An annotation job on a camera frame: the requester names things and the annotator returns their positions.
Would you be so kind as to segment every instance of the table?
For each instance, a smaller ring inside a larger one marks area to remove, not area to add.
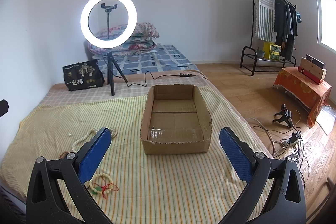
[[[297,67],[282,68],[273,87],[282,86],[310,109],[307,124],[312,128],[322,106],[328,104],[331,85],[326,81],[318,85],[297,69]]]

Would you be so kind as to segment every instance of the blue plaid bedsheet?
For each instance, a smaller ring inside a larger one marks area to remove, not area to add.
[[[125,75],[136,73],[145,73],[146,71],[169,71],[169,70],[199,70],[195,64],[191,63],[176,47],[173,45],[158,45],[156,52],[145,54],[115,56],[122,72]],[[107,59],[100,56],[94,56],[98,59],[99,69],[107,77]],[[113,67],[114,75],[120,75]]]

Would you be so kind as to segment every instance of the clothes rack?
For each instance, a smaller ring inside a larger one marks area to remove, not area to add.
[[[255,6],[255,2],[253,0],[253,18],[252,18],[252,32],[251,32],[251,42],[250,42],[250,46],[245,46],[241,52],[241,60],[240,60],[240,66],[239,68],[242,68],[244,67],[245,69],[251,71],[251,76],[254,75],[255,72],[272,72],[270,70],[255,70],[256,69],[256,66],[257,66],[257,61],[258,60],[261,60],[261,61],[267,61],[267,62],[273,62],[273,63],[282,63],[282,67],[279,67],[279,66],[265,66],[265,65],[262,65],[262,66],[258,66],[260,68],[262,67],[268,67],[268,68],[284,68],[285,67],[285,64],[292,64],[294,65],[294,67],[296,66],[296,58],[293,56],[292,58],[294,59],[294,62],[291,61],[291,60],[286,60],[284,57],[283,58],[280,58],[279,61],[277,60],[268,60],[268,59],[265,59],[265,58],[259,58],[257,56],[257,52],[254,48],[252,48],[252,41],[253,41],[253,31],[254,31],[254,13],[255,13],[255,10],[254,10],[254,6]],[[248,54],[248,53],[245,53],[245,50],[246,49],[249,49],[249,50],[252,50],[253,53],[252,54]],[[251,59],[254,60],[253,62],[253,65],[243,65],[243,61],[244,61],[244,57],[247,56]]]

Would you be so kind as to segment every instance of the window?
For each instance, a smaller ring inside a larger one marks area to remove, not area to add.
[[[336,52],[336,0],[317,0],[319,7],[318,43]]]

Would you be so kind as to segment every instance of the window frame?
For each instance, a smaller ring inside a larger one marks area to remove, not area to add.
[[[317,44],[327,48],[328,50],[330,50],[330,51],[332,51],[333,53],[336,54],[335,49],[330,48],[329,46],[322,43],[322,6],[321,6],[321,0],[317,0],[317,5],[318,5],[318,18],[319,18],[319,30],[318,30]]]

